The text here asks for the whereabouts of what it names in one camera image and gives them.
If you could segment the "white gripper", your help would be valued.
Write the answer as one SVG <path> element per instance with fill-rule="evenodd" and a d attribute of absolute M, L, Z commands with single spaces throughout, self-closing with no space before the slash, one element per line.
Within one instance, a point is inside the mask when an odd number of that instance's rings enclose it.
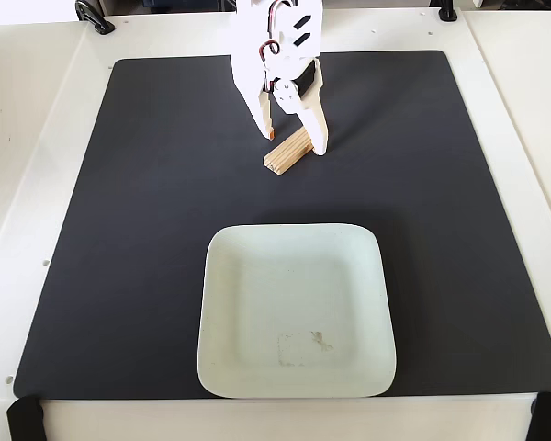
<path fill-rule="evenodd" d="M 274 138 L 269 96 L 286 113 L 295 89 L 297 115 L 313 151 L 327 152 L 329 131 L 320 101 L 323 86 L 320 38 L 321 1 L 239 1 L 231 21 L 231 69 L 253 120 L 268 140 Z"/>

